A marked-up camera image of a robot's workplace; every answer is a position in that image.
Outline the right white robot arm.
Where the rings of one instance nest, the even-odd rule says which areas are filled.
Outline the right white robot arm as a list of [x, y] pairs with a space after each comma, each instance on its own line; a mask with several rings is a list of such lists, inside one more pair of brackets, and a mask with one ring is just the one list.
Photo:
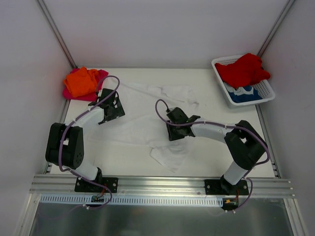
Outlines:
[[233, 161], [220, 178], [220, 188], [225, 194], [236, 191], [242, 177], [250, 172], [267, 152], [265, 141], [246, 120], [225, 126], [196, 115], [188, 117], [179, 107], [166, 109], [166, 115], [169, 141], [202, 137], [227, 145]]

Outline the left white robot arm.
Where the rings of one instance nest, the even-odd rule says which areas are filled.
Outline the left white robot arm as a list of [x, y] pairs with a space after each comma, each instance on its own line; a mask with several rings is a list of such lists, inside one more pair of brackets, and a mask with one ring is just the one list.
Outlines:
[[73, 171], [86, 179], [86, 186], [93, 192], [103, 186], [100, 168], [84, 158], [84, 135], [93, 128], [125, 115], [118, 93], [104, 88], [96, 101], [70, 123], [53, 123], [50, 127], [45, 153], [47, 162], [61, 166], [64, 171]]

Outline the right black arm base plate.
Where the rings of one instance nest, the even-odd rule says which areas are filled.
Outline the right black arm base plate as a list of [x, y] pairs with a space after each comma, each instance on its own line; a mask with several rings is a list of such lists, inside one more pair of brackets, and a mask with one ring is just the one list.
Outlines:
[[232, 185], [224, 178], [205, 179], [204, 188], [206, 195], [240, 195], [249, 194], [248, 184], [245, 180], [240, 180], [236, 185]]

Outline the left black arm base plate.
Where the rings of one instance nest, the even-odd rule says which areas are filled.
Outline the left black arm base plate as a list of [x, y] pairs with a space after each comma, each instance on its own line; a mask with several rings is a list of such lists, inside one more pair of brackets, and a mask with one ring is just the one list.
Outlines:
[[103, 190], [105, 193], [109, 191], [101, 187], [106, 186], [112, 193], [117, 193], [119, 179], [117, 177], [103, 177], [100, 183], [97, 185], [89, 183], [83, 179], [77, 178], [74, 192], [78, 193], [101, 193]]

